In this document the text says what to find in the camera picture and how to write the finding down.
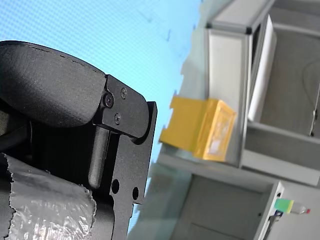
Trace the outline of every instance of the bottle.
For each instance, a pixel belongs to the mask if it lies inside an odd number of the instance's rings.
[[[309,214],[310,208],[306,208],[299,202],[294,202],[290,211],[291,214]]]

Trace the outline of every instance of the white panel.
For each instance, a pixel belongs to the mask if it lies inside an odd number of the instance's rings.
[[[239,109],[243,38],[209,35],[209,96],[221,99],[233,110]]]
[[[225,161],[239,165],[247,120],[252,37],[210,30],[209,97],[223,100],[237,114]]]
[[[250,26],[269,0],[234,0],[214,21]]]
[[[274,157],[263,155],[254,151],[244,150],[241,160],[242,166],[264,173],[280,176],[289,180],[317,186],[320,171],[299,166]]]
[[[248,119],[250,121],[259,122],[264,108],[265,98],[267,94],[272,63],[276,51],[276,33],[274,32],[273,24],[270,16],[268,16],[265,35],[262,46],[262,53],[260,57],[258,72],[256,75],[254,90],[248,112]]]

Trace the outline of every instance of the silver duct tape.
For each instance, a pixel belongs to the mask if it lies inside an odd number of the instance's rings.
[[[7,156],[15,210],[6,240],[87,240],[96,202],[84,187]]]

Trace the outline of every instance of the black mechanical bracket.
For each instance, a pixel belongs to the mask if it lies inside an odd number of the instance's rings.
[[[22,64],[30,61],[38,65]],[[144,200],[156,103],[86,62],[32,43],[0,42],[0,65],[0,99],[31,122],[22,143],[28,163],[92,190],[98,206],[113,209],[112,239],[125,240],[133,204]],[[15,156],[16,149],[7,151]]]

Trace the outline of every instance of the yellow container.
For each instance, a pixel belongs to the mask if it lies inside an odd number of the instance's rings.
[[[223,162],[236,113],[218,99],[174,96],[168,128],[160,141],[193,153],[196,158]]]

